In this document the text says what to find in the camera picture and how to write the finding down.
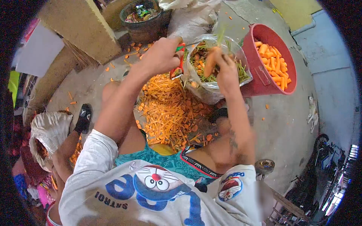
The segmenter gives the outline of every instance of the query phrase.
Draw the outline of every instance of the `red bucket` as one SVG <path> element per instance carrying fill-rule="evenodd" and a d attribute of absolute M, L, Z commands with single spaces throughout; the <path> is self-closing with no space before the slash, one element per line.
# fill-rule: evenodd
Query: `red bucket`
<path fill-rule="evenodd" d="M 250 30 L 244 37 L 243 51 L 250 66 L 250 72 L 253 75 L 253 80 L 241 87 L 241 93 L 245 97 L 269 95 L 269 94 L 284 94 L 290 95 L 296 87 L 296 70 L 292 55 L 283 40 L 269 27 L 263 24 L 249 25 Z M 282 54 L 288 67 L 288 75 L 292 80 L 288 84 L 286 90 L 282 90 L 272 79 L 268 70 L 264 66 L 263 61 L 256 50 L 254 37 L 262 43 L 275 46 Z"/>

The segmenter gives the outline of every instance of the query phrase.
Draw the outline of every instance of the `yellow wall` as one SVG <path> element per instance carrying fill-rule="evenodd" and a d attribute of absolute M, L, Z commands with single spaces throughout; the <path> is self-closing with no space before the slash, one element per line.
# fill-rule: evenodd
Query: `yellow wall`
<path fill-rule="evenodd" d="M 297 30 L 312 22 L 311 14 L 322 9 L 316 0 L 270 0 L 281 12 L 290 30 Z"/>

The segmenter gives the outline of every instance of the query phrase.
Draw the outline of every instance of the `green cloth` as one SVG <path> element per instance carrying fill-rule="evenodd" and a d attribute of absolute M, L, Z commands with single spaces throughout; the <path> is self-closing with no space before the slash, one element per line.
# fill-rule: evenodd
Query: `green cloth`
<path fill-rule="evenodd" d="M 11 71 L 8 88 L 13 93 L 13 104 L 15 108 L 16 97 L 18 95 L 20 72 Z"/>

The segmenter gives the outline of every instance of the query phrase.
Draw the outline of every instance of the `hand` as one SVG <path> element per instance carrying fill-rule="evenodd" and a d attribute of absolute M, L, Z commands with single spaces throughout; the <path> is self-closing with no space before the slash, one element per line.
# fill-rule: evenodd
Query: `hand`
<path fill-rule="evenodd" d="M 148 76 L 148 79 L 157 74 L 171 71 L 180 65 L 180 60 L 184 55 L 182 51 L 175 53 L 181 42 L 181 37 L 160 38 L 133 68 L 141 69 Z"/>
<path fill-rule="evenodd" d="M 216 64 L 220 67 L 220 72 L 216 77 L 220 92 L 226 97 L 232 93 L 240 92 L 239 74 L 236 64 L 221 50 L 215 56 Z"/>

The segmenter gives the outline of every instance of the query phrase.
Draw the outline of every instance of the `dog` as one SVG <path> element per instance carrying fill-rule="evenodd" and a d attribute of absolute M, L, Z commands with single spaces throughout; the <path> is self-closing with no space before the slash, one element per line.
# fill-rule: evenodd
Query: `dog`
<path fill-rule="evenodd" d="M 309 124 L 312 121 L 312 128 L 311 128 L 311 134 L 312 134 L 315 125 L 318 123 L 318 114 L 316 113 L 316 104 L 313 100 L 313 97 L 309 96 L 308 101 L 309 101 L 309 114 L 307 117 L 308 121 L 307 124 Z"/>

